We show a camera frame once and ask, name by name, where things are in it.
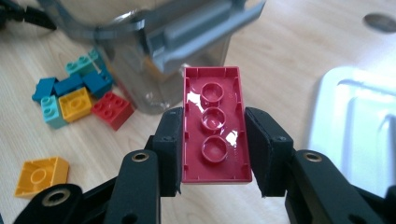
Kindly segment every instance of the pile of lego bricks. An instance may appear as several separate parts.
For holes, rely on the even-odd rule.
[[[130,102],[111,91],[114,79],[97,50],[64,69],[68,78],[41,78],[32,95],[50,127],[59,129],[93,113],[116,131],[134,113]]]

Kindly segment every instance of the yellow flat lego plate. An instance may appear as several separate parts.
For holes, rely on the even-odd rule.
[[[64,120],[72,122],[91,114],[92,102],[87,89],[81,88],[59,98]]]
[[[67,180],[69,163],[60,157],[26,161],[21,170],[20,180],[15,189],[15,197],[33,198],[43,189]]]

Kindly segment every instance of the black plastic part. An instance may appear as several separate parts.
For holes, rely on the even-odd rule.
[[[124,157],[104,223],[161,223],[158,160],[155,152],[137,150]]]
[[[103,223],[107,210],[108,201],[116,184],[117,178],[114,177],[107,182],[99,185],[84,193],[84,213],[82,223],[93,224]]]
[[[396,223],[396,186],[388,188],[384,200],[385,217],[389,223]]]
[[[82,220],[82,190],[61,184],[38,193],[15,220],[16,224],[74,224]]]
[[[311,223],[384,223],[326,156],[299,150],[290,170],[312,215]]]
[[[152,140],[154,135],[150,135],[144,149],[152,149]]]
[[[293,140],[266,112],[245,110],[250,165],[262,197],[286,192],[286,164],[294,153]]]
[[[51,21],[44,11],[33,7],[26,10],[11,0],[0,0],[0,28],[4,27],[7,21],[26,21],[37,26],[50,30],[56,30],[56,25]]]
[[[26,8],[24,21],[50,30],[56,30],[56,25],[51,21],[50,17],[45,12],[33,7]]]
[[[180,192],[182,117],[182,107],[163,113],[152,139],[152,150],[157,153],[160,166],[161,197],[175,197]]]

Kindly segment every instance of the light wood surface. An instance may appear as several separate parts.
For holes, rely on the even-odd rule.
[[[396,34],[368,29],[372,12],[396,17],[396,1],[269,0],[262,16],[235,34],[226,65],[242,75],[246,106],[270,113],[304,148],[320,78],[352,65],[396,71]],[[0,31],[0,212],[12,223],[29,201],[13,196],[24,161],[61,156],[68,183],[92,189],[117,175],[123,156],[142,148],[161,116],[139,111],[113,132],[94,116],[52,130],[32,101],[42,77],[66,78],[64,65],[87,52],[61,31],[10,22]],[[289,223],[284,198],[262,199],[253,181],[234,186],[182,186],[162,198],[163,223]]]

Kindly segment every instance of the lego duplo brick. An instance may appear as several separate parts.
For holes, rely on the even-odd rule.
[[[250,182],[237,67],[188,67],[184,82],[183,183]]]
[[[92,60],[88,56],[80,56],[75,62],[67,63],[64,67],[70,77],[75,75],[85,76],[90,72],[96,71]]]
[[[71,76],[55,83],[54,89],[58,97],[84,87],[84,82],[80,76]]]
[[[99,76],[101,76],[101,78],[104,81],[110,82],[111,84],[115,84],[114,83],[114,78],[113,76],[111,76],[110,72],[107,70],[107,68],[102,68],[102,70],[99,73]]]
[[[92,113],[116,131],[134,113],[134,110],[131,103],[108,91],[93,106]]]
[[[54,94],[55,90],[53,89],[53,86],[57,82],[58,79],[56,77],[40,78],[37,85],[35,86],[35,94],[32,95],[32,100],[40,104],[42,98]]]
[[[62,115],[67,122],[91,114],[92,101],[85,87],[60,97],[59,104]]]
[[[111,79],[104,79],[102,76],[94,71],[82,78],[82,81],[91,94],[98,99],[102,98],[106,92],[110,91],[112,86]]]
[[[29,199],[43,189],[64,184],[68,169],[69,163],[60,157],[26,161],[22,166],[14,195]]]
[[[41,99],[41,112],[43,113],[44,121],[54,129],[59,129],[67,124],[62,116],[58,99],[54,95]]]
[[[90,50],[90,52],[88,52],[88,56],[98,68],[100,69],[106,68],[105,61],[103,60],[102,56],[100,55],[97,49]]]

